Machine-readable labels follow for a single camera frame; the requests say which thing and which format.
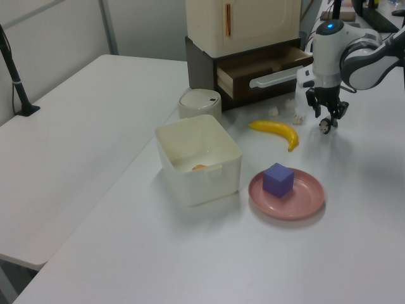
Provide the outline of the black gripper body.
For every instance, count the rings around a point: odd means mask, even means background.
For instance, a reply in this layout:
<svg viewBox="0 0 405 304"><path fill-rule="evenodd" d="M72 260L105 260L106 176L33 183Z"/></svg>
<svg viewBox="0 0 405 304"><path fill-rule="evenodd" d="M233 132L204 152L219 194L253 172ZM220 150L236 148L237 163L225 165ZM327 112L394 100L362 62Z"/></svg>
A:
<svg viewBox="0 0 405 304"><path fill-rule="evenodd" d="M313 106L337 106L339 102L340 86L313 88Z"/></svg>

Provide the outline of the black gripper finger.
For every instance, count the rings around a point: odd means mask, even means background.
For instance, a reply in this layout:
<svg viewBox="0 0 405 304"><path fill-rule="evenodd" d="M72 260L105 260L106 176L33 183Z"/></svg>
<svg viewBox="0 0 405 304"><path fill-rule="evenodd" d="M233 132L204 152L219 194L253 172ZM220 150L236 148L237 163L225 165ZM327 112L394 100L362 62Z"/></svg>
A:
<svg viewBox="0 0 405 304"><path fill-rule="evenodd" d="M315 88L309 88L306 91L306 99L308 102L308 106L312 107L315 112L315 117L318 118L321 114L321 105L320 102L316 98L316 90Z"/></svg>
<svg viewBox="0 0 405 304"><path fill-rule="evenodd" d="M338 120L340 120L346 114L348 107L349 107L349 103L347 103L345 101L339 101L337 103L336 107L331 112L333 127L338 126Z"/></svg>

